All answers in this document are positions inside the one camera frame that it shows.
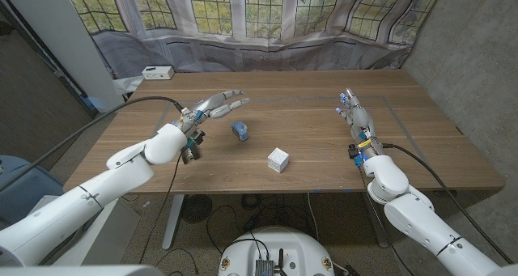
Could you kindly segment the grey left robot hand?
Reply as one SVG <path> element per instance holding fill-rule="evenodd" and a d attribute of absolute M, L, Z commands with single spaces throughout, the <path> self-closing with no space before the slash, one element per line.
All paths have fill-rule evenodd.
<path fill-rule="evenodd" d="M 227 101 L 233 96 L 244 95 L 241 90 L 227 90 L 197 102 L 192 108 L 184 108 L 173 125 L 180 129 L 186 137 L 191 136 L 197 127 L 208 118 L 222 118 L 236 108 L 247 104 L 250 99 L 243 98 L 230 104 Z"/>

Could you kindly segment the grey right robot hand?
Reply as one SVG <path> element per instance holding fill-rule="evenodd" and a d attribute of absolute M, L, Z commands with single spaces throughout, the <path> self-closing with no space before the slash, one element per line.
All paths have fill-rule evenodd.
<path fill-rule="evenodd" d="M 383 155 L 382 144 L 378 141 L 374 121 L 369 112 L 360 104 L 354 92 L 347 88 L 340 94 L 343 108 L 336 108 L 350 128 L 350 134 L 356 143 L 362 157 L 370 159 L 377 155 Z"/>

